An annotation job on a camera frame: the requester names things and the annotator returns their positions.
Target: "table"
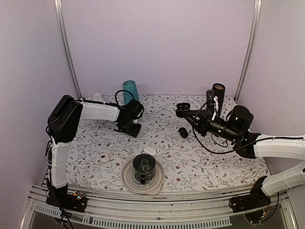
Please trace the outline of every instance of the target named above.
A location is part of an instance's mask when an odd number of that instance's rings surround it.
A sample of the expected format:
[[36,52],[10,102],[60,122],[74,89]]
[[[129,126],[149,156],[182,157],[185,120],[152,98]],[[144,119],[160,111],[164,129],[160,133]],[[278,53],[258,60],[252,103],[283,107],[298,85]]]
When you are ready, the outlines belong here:
[[[81,121],[77,135],[68,153],[67,181],[70,185],[101,188],[111,192],[129,192],[123,185],[121,172],[128,159],[141,153],[145,146],[159,149],[155,159],[165,171],[161,192],[185,192],[222,189],[253,184],[268,175],[264,159],[245,159],[237,153],[213,155],[206,152],[194,138],[191,125],[175,115],[177,103],[187,102],[198,109],[206,101],[203,95],[140,95],[145,111],[137,138],[113,131],[116,123],[96,120]],[[113,96],[104,96],[114,102]],[[231,97],[225,97],[222,117],[235,106]],[[189,136],[183,139],[178,129],[185,127]],[[230,148],[218,146],[207,134],[201,141],[215,152]],[[224,145],[223,139],[214,137]],[[102,164],[102,152],[111,155],[110,162]]]

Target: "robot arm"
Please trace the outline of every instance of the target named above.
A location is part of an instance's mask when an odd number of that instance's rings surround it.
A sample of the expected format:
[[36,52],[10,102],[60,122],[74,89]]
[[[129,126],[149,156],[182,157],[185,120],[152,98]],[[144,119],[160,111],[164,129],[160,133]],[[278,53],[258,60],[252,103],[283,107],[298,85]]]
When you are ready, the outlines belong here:
[[299,165],[282,173],[259,178],[249,195],[232,198],[230,206],[233,212],[258,208],[266,203],[270,204],[270,195],[305,184],[305,135],[279,137],[250,133],[248,129],[253,115],[247,108],[240,105],[233,108],[228,120],[222,119],[220,117],[221,106],[217,109],[217,101],[222,104],[224,100],[224,86],[221,86],[222,96],[219,96],[220,93],[214,89],[214,86],[212,90],[207,91],[205,110],[190,110],[190,104],[182,103],[177,104],[176,115],[185,118],[202,136],[209,132],[230,141],[234,146],[233,150],[227,151],[227,153],[236,151],[240,156],[251,159],[284,157],[302,160]]
[[77,201],[67,202],[66,166],[71,141],[76,136],[80,120],[104,120],[117,122],[117,132],[123,132],[136,137],[141,125],[135,123],[143,114],[144,108],[139,101],[130,100],[127,105],[103,103],[98,101],[76,100],[65,95],[59,101],[48,118],[47,133],[50,136],[48,145],[49,180],[48,188],[53,194],[47,200],[48,204],[65,203],[65,208],[84,211],[85,204],[79,207]]

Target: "dark mug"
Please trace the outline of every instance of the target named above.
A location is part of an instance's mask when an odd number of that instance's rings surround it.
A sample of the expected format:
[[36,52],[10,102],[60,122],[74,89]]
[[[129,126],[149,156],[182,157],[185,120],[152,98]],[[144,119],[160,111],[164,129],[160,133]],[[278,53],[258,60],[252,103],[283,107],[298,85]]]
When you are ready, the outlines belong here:
[[154,178],[156,161],[149,154],[139,154],[133,159],[134,176],[141,184],[145,184]]

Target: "floral pattern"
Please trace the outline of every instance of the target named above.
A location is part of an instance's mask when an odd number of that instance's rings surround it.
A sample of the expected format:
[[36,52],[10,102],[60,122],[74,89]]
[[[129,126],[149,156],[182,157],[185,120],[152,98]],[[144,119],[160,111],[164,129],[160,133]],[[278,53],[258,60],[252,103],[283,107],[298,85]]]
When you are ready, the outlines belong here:
[[[104,96],[114,102],[113,96]],[[162,192],[182,192],[221,189],[253,184],[269,173],[263,159],[245,159],[236,153],[214,155],[201,148],[191,132],[191,125],[175,115],[177,103],[187,102],[191,109],[198,109],[205,96],[193,95],[142,95],[140,102],[145,111],[139,123],[142,125],[137,138],[115,132],[116,123],[81,121],[76,137],[68,153],[67,180],[79,185],[104,190],[127,191],[121,179],[122,168],[128,158],[143,151],[145,146],[155,148],[155,159],[162,165],[165,179]],[[231,97],[223,104],[224,118],[235,106]],[[178,132],[185,127],[189,132],[182,138]],[[215,152],[230,148],[218,146],[207,134],[201,141]],[[214,140],[225,145],[223,139]],[[102,164],[100,155],[110,154],[110,162]]]

